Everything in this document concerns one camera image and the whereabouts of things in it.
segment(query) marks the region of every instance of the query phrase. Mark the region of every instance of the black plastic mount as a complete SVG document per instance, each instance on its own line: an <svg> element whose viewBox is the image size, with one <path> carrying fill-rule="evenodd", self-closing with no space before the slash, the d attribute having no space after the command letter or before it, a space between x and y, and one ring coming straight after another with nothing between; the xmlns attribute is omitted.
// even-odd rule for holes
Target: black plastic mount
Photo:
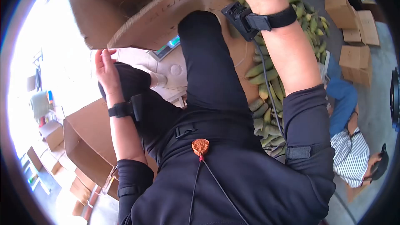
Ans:
<svg viewBox="0 0 400 225"><path fill-rule="evenodd" d="M221 10L223 15L229 20L229 22L239 31L244 39L248 42L252 41L253 38L259 32L257 29L250 27L246 20L246 16L252 13L250 8L242 6L239 2L228 4Z"/></svg>

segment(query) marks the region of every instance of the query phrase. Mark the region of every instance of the finger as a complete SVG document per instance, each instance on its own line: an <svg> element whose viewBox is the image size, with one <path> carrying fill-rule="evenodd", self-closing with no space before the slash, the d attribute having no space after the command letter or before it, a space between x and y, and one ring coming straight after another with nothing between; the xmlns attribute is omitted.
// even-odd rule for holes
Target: finger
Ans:
<svg viewBox="0 0 400 225"><path fill-rule="evenodd" d="M109 49L109 50L108 50L108 53L109 53L110 55L115 54L116 52L117 52L117 49Z"/></svg>
<svg viewBox="0 0 400 225"><path fill-rule="evenodd" d="M103 63L104 63L104 66L105 66L105 67L107 67L107 66L113 64L113 62L111 61L110 53L108 52L107 49L104 49L104 50L103 50L101 56L102 56L102 58L103 58Z"/></svg>
<svg viewBox="0 0 400 225"><path fill-rule="evenodd" d="M97 50L94 56L94 63L96 65L96 69L100 69L104 67L103 59L102 59L102 50Z"/></svg>

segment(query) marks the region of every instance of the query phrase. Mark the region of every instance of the black cable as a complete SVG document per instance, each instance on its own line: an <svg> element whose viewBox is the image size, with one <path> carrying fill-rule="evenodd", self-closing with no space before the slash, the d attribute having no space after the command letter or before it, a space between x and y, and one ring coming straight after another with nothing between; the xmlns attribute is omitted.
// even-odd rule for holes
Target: black cable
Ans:
<svg viewBox="0 0 400 225"><path fill-rule="evenodd" d="M189 225L192 223L192 212L193 212L193 201L194 201L194 191L196 190L197 179L199 178L201 161L199 162L199 167L197 168L196 179L194 180L194 187L192 193L192 201L190 202L190 212L189 212Z"/></svg>
<svg viewBox="0 0 400 225"><path fill-rule="evenodd" d="M194 192L196 190L196 184L197 184L197 180L199 177L199 172L200 172L200 166L201 163L204 162L204 164L206 165L208 171L211 173L211 175L213 176L214 180L217 182L218 186L220 187L220 189L223 191L225 197L228 199L228 201L232 204L233 208L236 210L236 212L239 214L239 216L242 218L242 220L244 221L244 223L246 223L246 225L249 225L249 223L246 221L246 219L242 216L242 214L239 212L239 210L236 208L236 206L234 205L234 203L231 201L231 199L228 197L228 195L225 193L223 187L221 186L221 184L218 182L217 178L214 176L214 174L212 173L210 167L208 167L208 164L206 163L205 160L201 160L199 163L199 167L197 168L197 173L196 173L196 179L194 181L194 187L193 187L193 193L192 193L192 200L190 202L190 212L189 212L189 225L192 223L192 212L193 212L193 204L194 204Z"/></svg>
<svg viewBox="0 0 400 225"><path fill-rule="evenodd" d="M225 197L228 199L228 201L232 204L233 208L236 210L236 212L239 214L239 216L242 218L242 220L244 221L244 223L246 223L247 225L249 225L249 223L246 221L246 219L242 216L242 214L239 212L239 210L236 208L236 206L233 204L233 202L231 201L231 199L228 197L228 195L225 193L224 189L222 188L221 184L218 182L217 178L214 176L214 174L212 173L211 169L208 167L208 164L206 163L206 161L202 161L204 162L204 164L206 165L206 167L208 168L208 171L211 173L211 175L213 176L214 180L217 182L218 186L220 187L220 189L223 191Z"/></svg>
<svg viewBox="0 0 400 225"><path fill-rule="evenodd" d="M281 133L281 135L283 136L283 132L282 132L282 127L280 126L280 123L279 123L279 119L278 119L278 115L277 115L277 111L276 111L276 108L275 108L275 102L274 102L274 98L272 97L272 95L271 95L271 90L270 90L270 84L268 83L268 78L267 78L267 71L266 71L266 69L265 69L265 61L264 61L264 57L263 57L263 54L262 54L262 51L261 51L261 48L260 48L260 46L257 44L257 42L253 39L253 42L254 42L254 44L256 45L256 47L257 47L257 49L258 49L258 52L260 53L260 56L261 56L261 61L263 62L263 69L264 69L264 79L265 79L265 84L267 84L267 90L268 90L268 94L269 94L269 96L270 96L270 98L271 98L271 102L273 103L273 109L274 109L274 112L275 112L275 119L276 119L276 122L277 122L277 126L278 126L278 129L279 129L279 132Z"/></svg>

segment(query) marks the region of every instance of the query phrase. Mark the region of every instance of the black velcro strap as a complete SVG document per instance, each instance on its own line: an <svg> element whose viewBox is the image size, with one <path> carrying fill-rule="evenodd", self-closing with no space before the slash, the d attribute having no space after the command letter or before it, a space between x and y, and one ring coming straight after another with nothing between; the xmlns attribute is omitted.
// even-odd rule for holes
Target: black velcro strap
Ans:
<svg viewBox="0 0 400 225"><path fill-rule="evenodd" d="M326 145L314 144L311 146L299 146L299 147L287 147L286 158L287 159L305 159L310 158L321 150L327 148Z"/></svg>
<svg viewBox="0 0 400 225"><path fill-rule="evenodd" d="M283 11L271 15L257 15L250 13L246 16L246 20L250 27L259 31L271 31L272 28L284 27L295 22L296 19L296 12L291 5Z"/></svg>
<svg viewBox="0 0 400 225"><path fill-rule="evenodd" d="M140 189L136 186L129 186L120 188L117 192L118 197L122 197L124 195L134 195L140 193Z"/></svg>
<svg viewBox="0 0 400 225"><path fill-rule="evenodd" d="M131 101L123 102L123 103L116 103L112 108L108 109L108 116L109 117L126 117L133 114L133 107Z"/></svg>

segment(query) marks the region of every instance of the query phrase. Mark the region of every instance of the wrist strap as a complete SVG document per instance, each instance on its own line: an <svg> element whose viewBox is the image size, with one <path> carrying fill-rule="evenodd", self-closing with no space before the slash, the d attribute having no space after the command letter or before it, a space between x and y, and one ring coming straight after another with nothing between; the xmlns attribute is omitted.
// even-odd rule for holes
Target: wrist strap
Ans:
<svg viewBox="0 0 400 225"><path fill-rule="evenodd" d="M250 27L261 30L271 31L272 28L280 28L295 22L297 19L296 12L293 7L289 5L288 8L281 12L271 15L257 15L250 13L246 17Z"/></svg>
<svg viewBox="0 0 400 225"><path fill-rule="evenodd" d="M133 113L133 107L130 102L116 103L112 108L108 109L108 116L110 117L126 117Z"/></svg>

